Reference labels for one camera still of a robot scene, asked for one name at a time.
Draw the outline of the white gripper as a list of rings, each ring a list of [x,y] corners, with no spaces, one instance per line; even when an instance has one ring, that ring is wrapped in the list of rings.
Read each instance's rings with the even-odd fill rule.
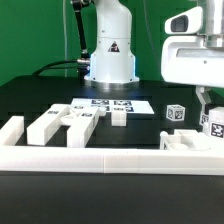
[[[224,88],[224,5],[197,5],[169,18],[165,32],[169,37],[162,48],[162,77],[196,85],[205,113],[210,87]]]

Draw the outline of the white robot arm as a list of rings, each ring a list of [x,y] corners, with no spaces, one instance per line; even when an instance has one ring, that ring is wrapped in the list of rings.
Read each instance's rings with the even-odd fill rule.
[[[165,22],[169,37],[162,48],[161,75],[167,82],[194,85],[205,105],[209,87],[224,88],[224,0],[191,1],[197,6]],[[119,0],[94,3],[97,46],[85,82],[105,89],[136,85],[130,11]]]

